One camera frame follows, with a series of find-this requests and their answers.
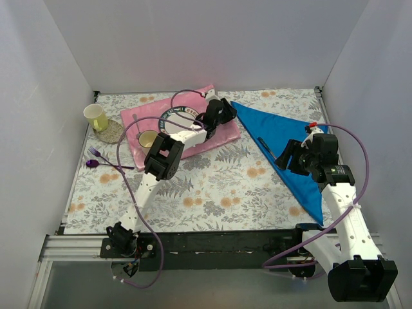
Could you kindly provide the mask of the gold spoon teal handle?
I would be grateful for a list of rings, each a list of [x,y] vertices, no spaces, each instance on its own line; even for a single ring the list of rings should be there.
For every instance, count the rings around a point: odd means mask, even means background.
[[[277,159],[277,157],[275,156],[274,152],[271,150],[271,148],[269,148],[269,146],[267,145],[267,143],[261,138],[258,137],[257,140],[259,141],[259,143],[263,146],[263,148],[272,156],[273,159]]]

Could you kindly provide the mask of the blue cloth napkin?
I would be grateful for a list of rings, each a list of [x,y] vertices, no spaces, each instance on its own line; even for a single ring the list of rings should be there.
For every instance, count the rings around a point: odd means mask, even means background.
[[[322,225],[322,197],[317,184],[309,176],[294,174],[289,170],[280,170],[275,165],[275,160],[272,156],[258,141],[258,137],[261,137],[274,152],[275,156],[278,157],[284,151],[290,139],[301,142],[306,138],[304,127],[308,123],[252,109],[234,101],[231,102],[231,105],[237,111],[238,120],[283,183],[290,189],[291,193],[310,217],[316,223]]]

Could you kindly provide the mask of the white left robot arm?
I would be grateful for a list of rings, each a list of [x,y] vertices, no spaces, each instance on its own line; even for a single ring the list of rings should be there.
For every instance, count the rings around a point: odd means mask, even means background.
[[[131,257],[138,249],[138,233],[143,225],[149,227],[142,211],[148,209],[165,181],[176,174],[183,152],[210,140],[220,125],[232,121],[236,116],[237,111],[227,99],[209,99],[206,112],[192,120],[191,126],[174,123],[182,130],[171,135],[163,132],[157,134],[145,157],[144,175],[136,193],[130,188],[127,178],[123,177],[132,204],[114,226],[106,229],[113,248],[122,257]]]

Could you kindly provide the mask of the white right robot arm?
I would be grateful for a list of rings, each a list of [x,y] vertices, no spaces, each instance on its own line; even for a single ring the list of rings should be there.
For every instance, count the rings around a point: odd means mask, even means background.
[[[309,253],[328,276],[337,302],[382,302],[397,274],[371,238],[357,203],[355,178],[339,163],[338,139],[315,128],[304,141],[289,140],[275,164],[282,170],[311,176],[318,185],[333,223],[316,232],[305,230],[291,240],[299,256]]]

